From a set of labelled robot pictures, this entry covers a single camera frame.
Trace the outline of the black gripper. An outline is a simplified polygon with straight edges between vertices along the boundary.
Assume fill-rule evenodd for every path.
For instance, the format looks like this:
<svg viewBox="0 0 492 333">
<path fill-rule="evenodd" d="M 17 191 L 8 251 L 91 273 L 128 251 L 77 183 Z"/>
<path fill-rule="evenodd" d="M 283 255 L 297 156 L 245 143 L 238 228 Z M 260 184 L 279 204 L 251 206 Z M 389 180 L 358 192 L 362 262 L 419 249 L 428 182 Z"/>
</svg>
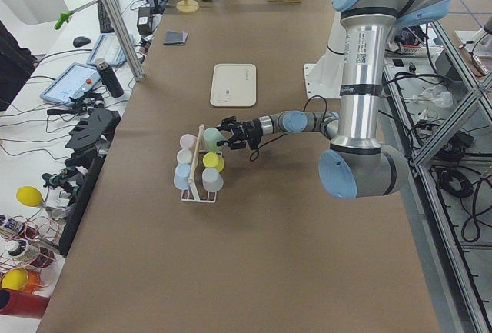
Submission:
<svg viewBox="0 0 492 333">
<path fill-rule="evenodd" d="M 218 141 L 216 143 L 218 148 L 227 147 L 231 150 L 238 150 L 248 145 L 251 150 L 256 150 L 262 138 L 262 127 L 258 119 L 239 122 L 236 116 L 231 116 L 224 118 L 216 129 L 232 134 L 228 140 Z"/>
</svg>

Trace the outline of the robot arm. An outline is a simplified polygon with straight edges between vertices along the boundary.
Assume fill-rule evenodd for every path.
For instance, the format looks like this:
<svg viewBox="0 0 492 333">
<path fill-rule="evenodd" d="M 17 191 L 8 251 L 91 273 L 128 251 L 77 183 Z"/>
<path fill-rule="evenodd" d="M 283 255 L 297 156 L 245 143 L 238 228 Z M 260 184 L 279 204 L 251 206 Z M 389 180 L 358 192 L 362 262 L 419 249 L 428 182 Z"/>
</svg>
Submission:
<svg viewBox="0 0 492 333">
<path fill-rule="evenodd" d="M 443 18 L 450 0 L 331 0 L 345 30 L 340 111 L 283 111 L 240 122 L 224 119 L 230 133 L 220 145 L 259 148 L 274 133 L 320 132 L 330 142 L 321 154 L 318 172 L 335 198 L 384 196 L 407 181 L 406 158 L 376 137 L 378 105 L 383 90 L 384 53 L 391 30 Z"/>
</svg>

